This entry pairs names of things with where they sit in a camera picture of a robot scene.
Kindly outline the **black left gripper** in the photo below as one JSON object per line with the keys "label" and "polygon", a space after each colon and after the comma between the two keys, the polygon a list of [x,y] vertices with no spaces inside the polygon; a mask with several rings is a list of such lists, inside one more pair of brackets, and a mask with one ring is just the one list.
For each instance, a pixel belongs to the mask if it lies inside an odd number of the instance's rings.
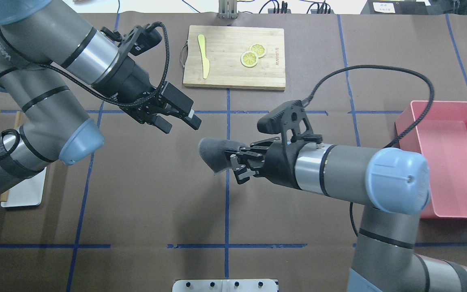
{"label": "black left gripper", "polygon": [[[114,68],[102,81],[91,87],[118,103],[133,103],[144,97],[157,97],[159,90],[150,83],[149,74],[132,59],[124,59],[118,68]],[[201,119],[193,110],[193,100],[170,82],[164,82],[159,93],[162,107],[161,114],[176,117],[195,131],[201,126]],[[120,107],[140,124],[151,124],[165,134],[169,134],[172,124],[157,114],[150,114],[143,105]]]}

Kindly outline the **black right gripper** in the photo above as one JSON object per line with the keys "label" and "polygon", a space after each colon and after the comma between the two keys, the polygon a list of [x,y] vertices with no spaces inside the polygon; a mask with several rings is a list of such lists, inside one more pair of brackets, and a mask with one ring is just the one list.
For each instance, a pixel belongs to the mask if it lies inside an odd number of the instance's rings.
{"label": "black right gripper", "polygon": [[[261,140],[243,146],[224,144],[223,153],[231,163],[237,184],[246,183],[251,177],[266,178],[271,183],[285,187],[299,187],[295,177],[295,164],[304,141],[287,143],[282,140]],[[248,159],[263,159],[257,170]]]}

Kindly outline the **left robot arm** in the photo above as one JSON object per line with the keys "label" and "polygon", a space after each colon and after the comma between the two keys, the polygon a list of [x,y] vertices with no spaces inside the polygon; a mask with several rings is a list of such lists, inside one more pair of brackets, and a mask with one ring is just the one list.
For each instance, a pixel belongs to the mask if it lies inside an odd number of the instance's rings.
{"label": "left robot arm", "polygon": [[193,101],[165,80],[169,61],[161,22],[121,35],[98,30],[61,0],[0,0],[0,91],[28,118],[0,133],[0,194],[54,161],[75,164],[104,144],[64,78],[140,124],[169,133],[167,115],[197,130]]}

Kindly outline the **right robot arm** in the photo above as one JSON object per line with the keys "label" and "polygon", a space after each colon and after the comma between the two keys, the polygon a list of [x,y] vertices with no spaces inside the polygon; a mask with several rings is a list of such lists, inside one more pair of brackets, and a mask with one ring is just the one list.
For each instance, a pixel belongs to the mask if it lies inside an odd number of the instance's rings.
{"label": "right robot arm", "polygon": [[262,141],[219,150],[237,182],[277,185],[364,206],[349,271],[349,292],[467,292],[467,267],[414,253],[431,192],[419,153],[399,148]]}

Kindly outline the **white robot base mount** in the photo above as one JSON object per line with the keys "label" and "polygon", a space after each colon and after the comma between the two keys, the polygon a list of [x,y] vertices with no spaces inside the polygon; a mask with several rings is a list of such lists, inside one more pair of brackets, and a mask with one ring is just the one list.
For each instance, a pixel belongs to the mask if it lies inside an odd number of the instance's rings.
{"label": "white robot base mount", "polygon": [[188,279],[177,280],[173,292],[278,292],[274,279]]}

